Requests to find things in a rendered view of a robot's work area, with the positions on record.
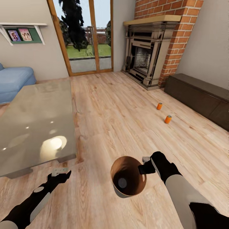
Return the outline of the can of soda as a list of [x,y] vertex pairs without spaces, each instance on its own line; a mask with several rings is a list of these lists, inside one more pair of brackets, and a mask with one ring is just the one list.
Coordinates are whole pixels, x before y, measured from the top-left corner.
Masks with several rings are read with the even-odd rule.
[[171,121],[171,119],[172,119],[172,117],[171,117],[170,115],[168,115],[168,116],[166,117],[166,119],[165,119],[165,122],[166,122],[167,124],[169,124],[169,122]]
[[162,107],[162,103],[158,103],[157,110],[160,110]]
[[116,185],[116,188],[121,192],[123,193],[125,191],[127,187],[127,181],[125,178],[121,177],[118,179],[117,181],[117,185]]

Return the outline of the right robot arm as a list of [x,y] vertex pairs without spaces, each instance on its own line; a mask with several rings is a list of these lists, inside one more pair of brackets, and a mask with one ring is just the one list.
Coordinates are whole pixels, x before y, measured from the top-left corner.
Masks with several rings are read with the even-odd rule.
[[157,171],[163,180],[184,229],[229,229],[229,217],[219,213],[216,207],[198,192],[174,163],[170,163],[160,151],[142,157],[140,175]]

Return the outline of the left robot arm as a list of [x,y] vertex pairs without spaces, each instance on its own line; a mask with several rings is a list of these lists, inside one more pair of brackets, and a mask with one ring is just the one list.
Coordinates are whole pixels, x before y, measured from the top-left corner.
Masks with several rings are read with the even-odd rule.
[[47,176],[47,183],[40,185],[23,203],[15,206],[0,222],[0,229],[25,229],[48,203],[56,186],[69,179],[71,171],[59,174],[67,171],[67,167],[53,168],[52,173]]

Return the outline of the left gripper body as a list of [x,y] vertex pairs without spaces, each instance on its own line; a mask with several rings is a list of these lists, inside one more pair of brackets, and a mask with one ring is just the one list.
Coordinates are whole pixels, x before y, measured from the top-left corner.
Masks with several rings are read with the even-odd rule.
[[55,188],[59,183],[65,183],[66,182],[66,173],[65,174],[59,174],[56,177],[52,177],[51,174],[47,176],[47,181],[53,181],[55,183]]

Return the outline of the trash can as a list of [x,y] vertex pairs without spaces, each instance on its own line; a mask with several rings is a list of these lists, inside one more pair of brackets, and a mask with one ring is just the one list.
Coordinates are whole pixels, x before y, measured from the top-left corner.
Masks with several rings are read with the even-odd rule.
[[[114,187],[114,191],[120,198],[128,198],[137,196],[140,194],[147,183],[147,175],[140,175],[138,166],[142,165],[136,158],[131,156],[122,156],[118,158],[112,165],[111,168],[111,179]],[[117,181],[119,178],[125,178],[127,181],[127,187],[123,193],[117,188]]]

